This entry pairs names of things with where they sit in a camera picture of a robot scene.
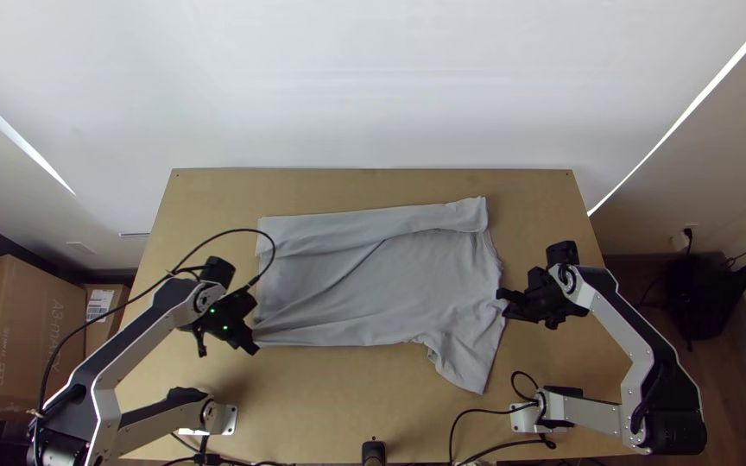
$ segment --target wooden floor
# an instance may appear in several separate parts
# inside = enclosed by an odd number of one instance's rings
[[[607,258],[607,267],[620,283],[621,294],[636,303],[647,285],[661,271],[660,261]],[[652,293],[648,302],[660,300],[659,293]],[[694,351],[688,352],[686,344],[661,308],[641,309],[646,319],[678,350],[681,364],[701,388],[704,417],[707,424],[707,447],[697,457],[603,457],[598,460],[607,466],[706,466],[746,465],[746,370],[738,354],[736,342],[725,332],[709,341],[696,342]],[[567,458],[571,466],[590,466],[590,460]],[[554,466],[548,461],[542,466]],[[129,466],[156,465],[158,462],[129,462]]]

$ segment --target power outlet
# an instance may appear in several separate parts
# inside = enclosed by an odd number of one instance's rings
[[[684,228],[682,228],[678,233],[672,235],[669,237],[669,242],[673,247],[673,251],[680,252],[684,251],[687,248],[690,247],[690,237],[684,233],[684,229],[690,229],[693,231],[693,235],[695,236],[695,229],[698,227],[699,224],[684,224]]]

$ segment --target metal bracket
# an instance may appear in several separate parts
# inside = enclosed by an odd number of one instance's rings
[[[237,423],[237,406],[219,405],[214,401],[203,410],[205,421],[204,429],[190,429],[181,427],[177,433],[180,435],[232,435],[235,433]]]
[[[528,403],[512,403],[509,405],[509,410],[519,409],[527,405]],[[511,428],[514,432],[518,433],[562,433],[568,431],[565,427],[549,429],[537,424],[537,419],[540,417],[540,410],[541,407],[538,406],[537,409],[521,409],[520,411],[511,413]]]

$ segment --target wooden table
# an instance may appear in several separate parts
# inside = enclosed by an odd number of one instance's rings
[[[574,176],[565,170],[175,170],[151,231],[132,295],[163,275],[197,243],[221,231],[256,226],[264,216],[355,211],[488,200],[490,233],[503,261],[503,285],[526,286],[526,272],[545,265],[549,244],[572,239],[585,265],[602,266]],[[209,244],[188,265],[218,255],[237,267],[231,290],[256,272],[256,238],[230,235]],[[125,313],[123,324],[148,305]],[[161,399],[171,387],[196,387],[239,406],[231,437],[210,449],[248,461],[356,463],[362,442],[376,436],[393,463],[446,462],[456,415],[472,407],[508,409],[514,370],[540,384],[582,387],[585,395],[619,401],[629,368],[593,318],[569,318],[557,331],[509,321],[485,391],[479,396],[436,373],[419,344],[375,348],[269,348],[255,356],[212,337],[199,359],[193,338],[175,332],[120,385],[123,410]],[[582,427],[541,444],[500,450],[489,459],[602,457],[629,454],[618,438]],[[516,439],[508,416],[469,414],[457,427],[454,453],[473,453]],[[169,437],[129,455],[172,459],[188,451]]]

